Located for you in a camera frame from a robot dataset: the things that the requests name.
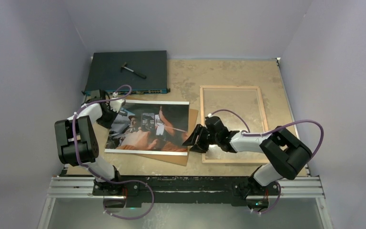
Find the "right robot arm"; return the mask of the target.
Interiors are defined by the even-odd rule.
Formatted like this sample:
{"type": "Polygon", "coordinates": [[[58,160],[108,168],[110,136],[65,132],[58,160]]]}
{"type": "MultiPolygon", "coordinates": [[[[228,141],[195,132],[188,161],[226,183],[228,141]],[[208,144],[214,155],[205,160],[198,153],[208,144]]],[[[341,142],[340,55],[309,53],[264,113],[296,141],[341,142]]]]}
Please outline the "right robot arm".
{"type": "Polygon", "coordinates": [[[206,118],[204,125],[198,124],[183,142],[183,146],[198,153],[206,153],[211,145],[228,153],[254,152],[266,156],[268,163],[249,177],[248,187],[254,194],[262,193],[282,178],[295,179],[313,157],[313,152],[285,126],[265,133],[246,133],[229,130],[217,116],[206,118]]]}

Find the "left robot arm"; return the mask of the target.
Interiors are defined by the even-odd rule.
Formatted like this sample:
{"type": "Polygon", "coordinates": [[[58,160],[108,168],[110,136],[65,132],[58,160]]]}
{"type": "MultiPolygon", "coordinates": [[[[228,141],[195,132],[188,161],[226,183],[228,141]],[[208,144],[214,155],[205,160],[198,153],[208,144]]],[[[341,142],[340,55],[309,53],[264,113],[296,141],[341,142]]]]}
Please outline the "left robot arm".
{"type": "Polygon", "coordinates": [[[87,170],[94,176],[94,187],[111,195],[121,193],[123,182],[117,168],[99,155],[93,124],[110,129],[125,103],[117,92],[109,95],[104,90],[95,90],[71,117],[54,124],[59,160],[64,165],[87,170]]]}

